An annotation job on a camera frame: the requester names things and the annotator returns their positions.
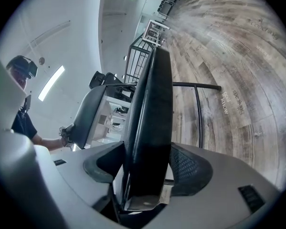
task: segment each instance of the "dark t-shirt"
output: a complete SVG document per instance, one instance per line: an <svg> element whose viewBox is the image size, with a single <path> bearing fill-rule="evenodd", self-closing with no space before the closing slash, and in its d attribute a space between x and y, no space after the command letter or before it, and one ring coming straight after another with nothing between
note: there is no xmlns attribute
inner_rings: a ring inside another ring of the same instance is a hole
<svg viewBox="0 0 286 229"><path fill-rule="evenodd" d="M14 130L14 132L26 135L30 140L32 140L32 138L37 133L37 130L33 126L33 123L28 113L22 115L20 111L18 111L13 126L11 128Z"/></svg>

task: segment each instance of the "wood plank flooring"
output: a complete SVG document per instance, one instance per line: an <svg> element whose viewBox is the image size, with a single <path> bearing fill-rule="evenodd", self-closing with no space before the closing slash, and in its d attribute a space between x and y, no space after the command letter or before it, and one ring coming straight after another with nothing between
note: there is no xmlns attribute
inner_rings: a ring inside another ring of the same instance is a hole
<svg viewBox="0 0 286 229"><path fill-rule="evenodd" d="M286 187L286 31L264 0L180 0L165 22L173 80L198 89L204 148ZM198 146L193 88L174 87L172 141Z"/></svg>

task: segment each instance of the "black metal railing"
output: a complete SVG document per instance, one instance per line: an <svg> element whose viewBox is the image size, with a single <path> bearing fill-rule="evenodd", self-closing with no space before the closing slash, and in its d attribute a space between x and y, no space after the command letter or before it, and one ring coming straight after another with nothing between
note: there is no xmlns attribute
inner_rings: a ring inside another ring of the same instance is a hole
<svg viewBox="0 0 286 229"><path fill-rule="evenodd" d="M145 60L153 49L153 45L143 41L142 36L143 33L129 46L124 83L135 83L139 80Z"/></svg>

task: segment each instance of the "ceiling fixture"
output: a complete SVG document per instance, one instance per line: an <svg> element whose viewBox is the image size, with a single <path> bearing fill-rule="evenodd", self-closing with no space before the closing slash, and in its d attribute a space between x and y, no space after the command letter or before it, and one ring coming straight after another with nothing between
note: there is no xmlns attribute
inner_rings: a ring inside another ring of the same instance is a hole
<svg viewBox="0 0 286 229"><path fill-rule="evenodd" d="M61 66L55 73L54 75L50 78L50 80L46 83L44 86L43 90L38 96L38 99L40 101L43 101L46 95L48 94L49 90L51 87L54 85L54 83L57 81L57 79L60 77L60 75L65 71L65 68Z"/></svg>

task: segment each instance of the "virtual reality headset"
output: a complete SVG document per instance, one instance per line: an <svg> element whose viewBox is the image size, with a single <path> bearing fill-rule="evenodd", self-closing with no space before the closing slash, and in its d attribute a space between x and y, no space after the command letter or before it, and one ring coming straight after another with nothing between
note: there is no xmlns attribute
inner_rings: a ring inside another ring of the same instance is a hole
<svg viewBox="0 0 286 229"><path fill-rule="evenodd" d="M18 71L23 73L27 78L36 77L38 67L37 65L31 60L22 55L18 55L13 58L8 65L12 65Z"/></svg>

